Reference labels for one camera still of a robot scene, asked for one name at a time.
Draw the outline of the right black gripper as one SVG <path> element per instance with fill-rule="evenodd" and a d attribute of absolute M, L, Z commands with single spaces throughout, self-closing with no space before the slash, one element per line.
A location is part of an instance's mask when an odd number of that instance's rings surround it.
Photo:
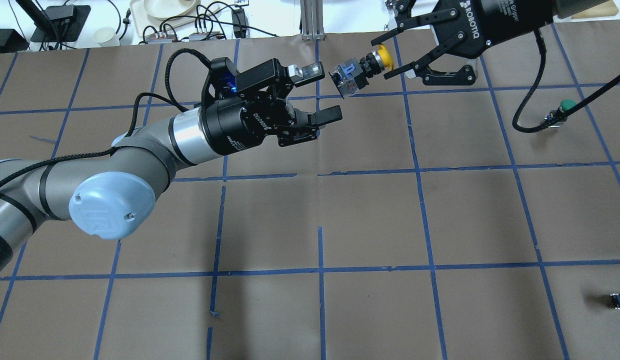
<path fill-rule="evenodd" d="M 430 25 L 437 45 L 420 59 L 392 69 L 390 79 L 413 72 L 424 85 L 472 85 L 476 82 L 474 61 L 486 50 L 553 22 L 549 0 L 439 0 L 431 13 L 413 16 L 413 0 L 397 0 L 397 27 L 375 38 L 377 46 L 411 28 Z M 443 55 L 468 59 L 457 71 L 437 71 L 431 63 Z"/>

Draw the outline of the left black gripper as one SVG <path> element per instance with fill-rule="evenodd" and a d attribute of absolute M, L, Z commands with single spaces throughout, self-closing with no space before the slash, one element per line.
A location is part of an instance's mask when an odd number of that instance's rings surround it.
<path fill-rule="evenodd" d="M 317 139 L 322 126 L 343 119 L 339 105 L 305 112 L 294 108 L 292 89 L 323 80 L 323 64 L 284 66 L 272 58 L 236 76 L 233 96 L 216 96 L 207 76 L 202 91 L 200 120 L 214 152 L 226 156 L 261 145 L 275 136 L 287 147 Z"/>

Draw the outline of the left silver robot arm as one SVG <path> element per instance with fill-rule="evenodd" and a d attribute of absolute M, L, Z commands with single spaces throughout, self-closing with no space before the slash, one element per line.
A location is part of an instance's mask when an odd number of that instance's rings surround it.
<path fill-rule="evenodd" d="M 319 61 L 283 66 L 273 58 L 245 71 L 227 57 L 204 64 L 200 106 L 132 125 L 105 151 L 0 160 L 0 272 L 45 221 L 71 220 L 88 235 L 124 239 L 178 171 L 250 150 L 268 136 L 281 147 L 314 141 L 320 128 L 343 117 L 338 105 L 305 112 L 287 100 L 294 87 L 325 78 Z"/>

